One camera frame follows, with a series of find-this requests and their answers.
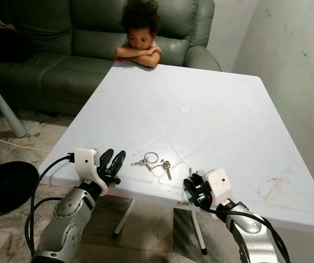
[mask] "sofa armrest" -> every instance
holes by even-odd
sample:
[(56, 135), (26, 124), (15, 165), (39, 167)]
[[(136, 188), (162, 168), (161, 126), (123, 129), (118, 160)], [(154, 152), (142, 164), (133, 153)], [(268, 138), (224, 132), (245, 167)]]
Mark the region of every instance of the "sofa armrest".
[(203, 46), (197, 45), (187, 50), (184, 67), (200, 68), (201, 70), (221, 71), (219, 63)]

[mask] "green leather sofa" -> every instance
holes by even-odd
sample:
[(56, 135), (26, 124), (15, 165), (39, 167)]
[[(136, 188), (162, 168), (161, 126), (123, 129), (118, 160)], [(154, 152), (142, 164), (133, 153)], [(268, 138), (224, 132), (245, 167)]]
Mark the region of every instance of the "green leather sofa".
[[(158, 0), (161, 64), (220, 71), (206, 50), (213, 0)], [(0, 62), (0, 90), (16, 107), (76, 115), (126, 41), (126, 0), (0, 0), (0, 19), (27, 36), (35, 52)]]

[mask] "child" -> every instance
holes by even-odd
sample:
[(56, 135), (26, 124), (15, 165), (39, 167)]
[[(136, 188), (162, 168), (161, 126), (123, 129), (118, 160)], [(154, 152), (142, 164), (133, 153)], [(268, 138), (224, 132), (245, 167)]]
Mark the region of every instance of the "child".
[(161, 58), (156, 32), (160, 18), (155, 0), (129, 0), (122, 17), (122, 26), (128, 43), (116, 49), (117, 60), (133, 61), (146, 67), (155, 67)]

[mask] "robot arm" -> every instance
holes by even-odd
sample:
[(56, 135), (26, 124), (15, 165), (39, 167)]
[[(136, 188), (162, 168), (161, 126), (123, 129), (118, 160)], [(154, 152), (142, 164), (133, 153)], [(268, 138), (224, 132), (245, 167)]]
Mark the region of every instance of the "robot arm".
[(115, 175), (123, 164), (125, 152), (121, 151), (107, 169), (113, 153), (109, 149), (99, 157), (95, 149), (76, 149), (75, 171), (81, 184), (73, 188), (55, 207), (50, 223), (41, 234), (33, 263), (72, 261), (80, 245), (83, 229), (91, 218), (95, 201), (107, 193), (109, 184), (120, 183)]
[(216, 214), (226, 224), (239, 246), (243, 263), (278, 263), (268, 228), (255, 220), (263, 218), (250, 212), (243, 203), (236, 204), (230, 199), (231, 185), (223, 169), (210, 171), (205, 175), (205, 182), (200, 175), (192, 174), (184, 180), (184, 186), (196, 206), (213, 217)]

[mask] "tiled floor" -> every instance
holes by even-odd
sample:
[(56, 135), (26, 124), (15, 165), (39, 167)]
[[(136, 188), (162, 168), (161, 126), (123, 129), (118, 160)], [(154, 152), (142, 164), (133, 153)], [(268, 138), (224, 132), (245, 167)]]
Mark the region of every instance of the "tiled floor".
[[(47, 115), (33, 111), (18, 111), (28, 135), (15, 138), (3, 117), (0, 117), (0, 139), (18, 145), (49, 151), (59, 140), (73, 117)], [(0, 142), (0, 164), (26, 161), (35, 167), (47, 152), (18, 148)], [(37, 198), (62, 197), (67, 187), (40, 185)], [(129, 200), (105, 196), (99, 198), (87, 225), (82, 245), (73, 262), (231, 262), (239, 263), (238, 246), (224, 228), (209, 214), (197, 215), (209, 255), (199, 249), (191, 213), (137, 201), (121, 234), (116, 240), (111, 234), (124, 214)], [(29, 213), (29, 201), (15, 211), (0, 216), (0, 262), (29, 262), (30, 252), (24, 238), (24, 223)], [(44, 204), (35, 213), (35, 241), (49, 222), (55, 202)], [(278, 229), (292, 262), (314, 262), (314, 235)]]

